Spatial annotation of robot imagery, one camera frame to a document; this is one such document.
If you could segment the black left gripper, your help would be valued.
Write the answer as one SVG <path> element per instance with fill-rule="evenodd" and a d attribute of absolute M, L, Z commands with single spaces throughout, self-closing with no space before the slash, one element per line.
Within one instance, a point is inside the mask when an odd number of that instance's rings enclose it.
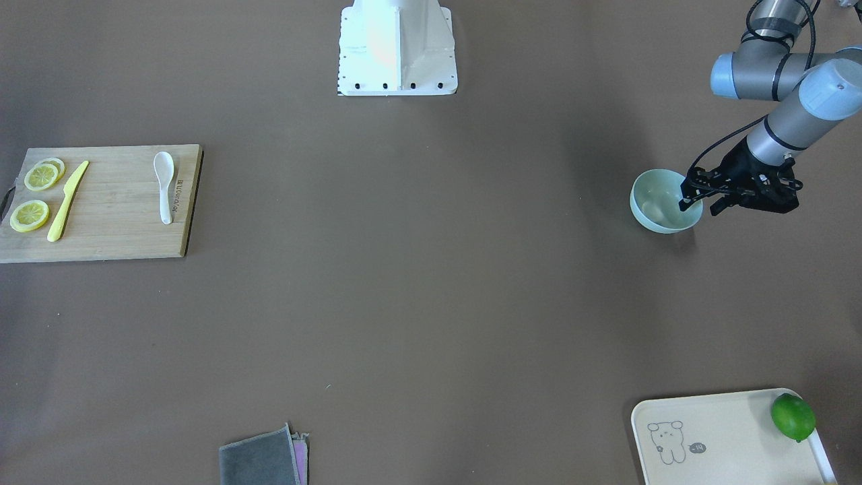
<path fill-rule="evenodd" d="M 778 166 L 761 162 L 741 140 L 713 170 L 689 168 L 680 185 L 680 212 L 686 212 L 705 197 L 718 195 L 709 206 L 712 217 L 738 205 L 755 211 L 788 213 L 799 206 L 797 192 L 803 188 L 793 171 L 795 158 L 780 156 Z"/>

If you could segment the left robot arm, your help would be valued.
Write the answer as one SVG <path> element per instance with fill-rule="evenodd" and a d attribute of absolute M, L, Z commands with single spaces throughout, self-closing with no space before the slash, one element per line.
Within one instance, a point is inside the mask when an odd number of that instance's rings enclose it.
<path fill-rule="evenodd" d="M 816 53 L 815 6 L 757 1 L 739 48 L 715 61 L 710 86 L 717 96 L 772 100 L 776 107 L 739 130 L 742 140 L 717 168 L 692 163 L 678 208 L 714 196 L 712 215 L 737 205 L 788 213 L 803 187 L 793 171 L 797 157 L 860 111 L 860 46 Z"/>

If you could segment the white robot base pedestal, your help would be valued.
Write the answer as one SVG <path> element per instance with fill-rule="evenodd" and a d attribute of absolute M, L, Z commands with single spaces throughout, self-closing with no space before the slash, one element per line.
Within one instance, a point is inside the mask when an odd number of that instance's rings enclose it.
<path fill-rule="evenodd" d="M 459 86 L 450 9 L 437 1 L 354 1 L 341 10 L 340 96 L 444 96 Z"/>

